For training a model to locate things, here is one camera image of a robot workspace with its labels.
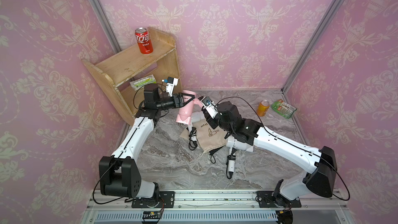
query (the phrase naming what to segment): green snack bag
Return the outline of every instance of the green snack bag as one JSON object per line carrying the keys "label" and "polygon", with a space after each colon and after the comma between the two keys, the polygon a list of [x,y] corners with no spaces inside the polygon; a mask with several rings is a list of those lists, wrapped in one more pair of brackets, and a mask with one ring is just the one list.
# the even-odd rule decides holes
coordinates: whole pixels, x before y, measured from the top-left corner
{"label": "green snack bag", "polygon": [[272,103],[271,108],[279,115],[282,115],[285,118],[290,118],[293,115],[293,113],[297,110],[297,108],[287,104],[282,99]]}

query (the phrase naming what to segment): power cord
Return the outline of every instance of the power cord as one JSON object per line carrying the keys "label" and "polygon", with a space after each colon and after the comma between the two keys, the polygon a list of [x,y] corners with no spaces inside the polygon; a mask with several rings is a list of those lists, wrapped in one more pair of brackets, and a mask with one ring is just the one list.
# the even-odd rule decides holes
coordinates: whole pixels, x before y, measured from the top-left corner
{"label": "power cord", "polygon": [[209,159],[210,159],[210,162],[211,162],[211,163],[216,163],[216,158],[214,157],[213,154],[210,154],[210,153],[209,153]]}
{"label": "power cord", "polygon": [[191,132],[188,135],[189,137],[189,144],[188,144],[188,148],[193,151],[196,149],[196,147],[198,147],[198,144],[195,140],[192,140],[191,137],[196,137],[196,127],[192,127]]}
{"label": "power cord", "polygon": [[[166,86],[163,85],[163,84],[159,84],[159,83],[156,83],[156,84],[157,84],[157,85],[161,85],[161,86],[163,86],[163,87],[166,88]],[[135,92],[134,97],[133,97],[133,99],[132,99],[132,104],[134,105],[135,109],[138,109],[138,108],[135,106],[135,96],[137,95],[138,91],[140,91],[140,89],[141,89],[142,87],[138,88],[138,90]]]}
{"label": "power cord", "polygon": [[[238,99],[241,99],[241,100],[243,100],[244,102],[246,102],[246,104],[248,104],[249,107],[253,110],[253,112],[257,115],[258,119],[260,120],[261,124],[262,124],[263,127],[264,127],[264,123],[261,121],[261,118],[260,118],[260,116],[258,116],[256,110],[254,110],[254,108],[251,107],[251,105],[249,104],[249,102],[247,102],[244,98],[237,97],[237,96],[226,97],[226,98],[221,99],[219,102],[217,102],[216,106],[217,106],[221,101],[223,101],[223,100],[225,100],[225,99],[230,99],[230,98],[238,98]],[[283,140],[283,139],[281,139],[281,138],[279,138],[279,137],[276,137],[275,135],[271,134],[271,133],[270,133],[269,131],[267,131],[267,130],[266,130],[266,132],[268,132],[268,134],[271,135],[271,136],[273,136],[274,138],[277,138],[277,139],[279,139],[279,140],[281,140],[281,141],[283,141],[283,142],[285,142],[285,143],[290,144],[290,145],[293,146],[293,147],[296,147],[297,149],[300,149],[300,150],[302,150],[302,151],[304,151],[304,152],[308,152],[308,153],[310,153],[311,155],[314,155],[314,156],[316,156],[316,157],[319,157],[320,159],[322,159],[323,161],[325,161],[325,162],[336,172],[336,174],[339,176],[341,182],[343,183],[344,187],[345,187],[346,190],[347,190],[348,198],[347,198],[347,199],[343,199],[343,198],[340,198],[340,197],[336,196],[335,194],[333,194],[333,195],[334,195],[336,198],[338,198],[338,199],[340,199],[340,200],[342,200],[342,201],[348,201],[348,200],[350,200],[351,194],[350,194],[350,192],[349,192],[349,189],[348,189],[346,183],[344,182],[344,180],[343,180],[343,178],[340,176],[340,174],[337,172],[337,169],[336,169],[335,167],[333,167],[328,161],[326,161],[326,160],[325,160],[324,158],[322,158],[321,156],[318,156],[318,155],[316,155],[316,154],[314,154],[314,153],[312,153],[312,152],[309,152],[309,151],[304,150],[304,149],[302,149],[302,148],[300,148],[300,147],[298,147],[298,146],[295,146],[294,144],[291,144],[291,143],[289,143],[289,142],[287,142],[287,141],[285,141],[285,140]]]}
{"label": "power cord", "polygon": [[115,159],[115,161],[109,166],[109,168],[102,174],[102,176],[99,178],[99,180],[97,181],[96,185],[94,186],[94,190],[93,190],[93,193],[92,193],[93,201],[95,203],[99,204],[99,205],[107,204],[107,203],[110,203],[110,202],[113,202],[113,201],[116,201],[116,200],[124,198],[124,197],[119,197],[119,198],[116,198],[116,199],[113,199],[113,200],[110,200],[110,201],[107,201],[107,202],[97,202],[97,200],[94,198],[94,192],[96,191],[96,188],[97,188],[99,182],[101,181],[102,177],[116,164],[116,162],[119,159],[119,157],[117,157]]}
{"label": "power cord", "polygon": [[167,113],[169,113],[170,112],[170,110],[169,109],[166,109],[165,111],[167,111],[164,115],[162,115],[160,118],[162,118],[162,117],[164,117],[164,116],[166,116],[167,115]]}
{"label": "power cord", "polygon": [[231,154],[229,154],[229,155],[226,157],[226,171],[225,171],[225,174],[226,174],[226,178],[228,178],[228,179],[231,179],[231,178],[232,178],[232,175],[234,174],[233,172],[229,172],[229,177],[228,177],[228,164],[229,164],[229,161],[230,161],[230,160],[231,160],[231,161],[235,161],[235,160],[236,160],[236,156],[234,155],[236,151],[237,151],[237,150],[236,150],[235,148],[232,148]]}
{"label": "power cord", "polygon": [[160,217],[158,216],[158,214],[153,214],[153,215],[150,215],[150,216],[147,216],[147,217],[142,217],[142,222],[143,223],[145,222],[146,219],[153,219],[153,217],[158,217],[158,220],[155,222],[155,224],[157,224],[160,221],[160,219],[163,216],[163,212],[164,212],[164,201],[163,201],[162,198],[159,198],[159,200],[162,201],[162,208],[160,209]]}

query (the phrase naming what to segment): pink hair dryer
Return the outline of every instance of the pink hair dryer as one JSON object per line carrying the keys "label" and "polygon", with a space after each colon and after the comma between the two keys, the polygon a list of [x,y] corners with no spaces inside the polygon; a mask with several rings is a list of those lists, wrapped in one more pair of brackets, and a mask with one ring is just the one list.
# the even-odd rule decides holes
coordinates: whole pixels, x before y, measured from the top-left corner
{"label": "pink hair dryer", "polygon": [[[176,122],[177,123],[182,123],[182,124],[186,124],[189,125],[191,124],[192,121],[192,112],[193,112],[193,106],[194,104],[197,104],[199,106],[203,106],[202,102],[200,100],[198,100],[196,98],[196,93],[192,92],[192,91],[188,91],[188,90],[183,90],[183,93],[187,93],[187,94],[192,94],[195,96],[194,100],[192,100],[191,102],[189,102],[186,106],[180,108],[180,110],[178,111],[178,115],[177,115],[177,119]],[[184,102],[188,101],[191,97],[189,96],[183,96],[182,97]]]}

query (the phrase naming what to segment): vent grille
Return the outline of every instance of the vent grille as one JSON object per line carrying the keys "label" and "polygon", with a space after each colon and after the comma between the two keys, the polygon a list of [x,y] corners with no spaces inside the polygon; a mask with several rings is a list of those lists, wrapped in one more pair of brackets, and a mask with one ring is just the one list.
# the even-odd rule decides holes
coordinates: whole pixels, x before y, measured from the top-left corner
{"label": "vent grille", "polygon": [[[99,211],[97,222],[140,221],[143,211]],[[275,211],[167,211],[162,222],[176,221],[278,221]]]}

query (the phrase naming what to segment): beige cloth bag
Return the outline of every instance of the beige cloth bag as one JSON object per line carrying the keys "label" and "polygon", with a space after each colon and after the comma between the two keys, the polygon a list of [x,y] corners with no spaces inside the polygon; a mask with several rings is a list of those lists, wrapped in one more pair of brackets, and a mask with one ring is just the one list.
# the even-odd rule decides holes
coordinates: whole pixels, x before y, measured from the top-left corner
{"label": "beige cloth bag", "polygon": [[[205,119],[192,123],[192,125],[196,128],[196,138],[198,139],[200,147],[203,149],[203,153],[222,147],[226,144],[226,139],[224,139],[226,131],[220,127],[217,127],[215,130],[212,129]],[[189,132],[185,128],[180,137],[189,140],[188,135]]]}

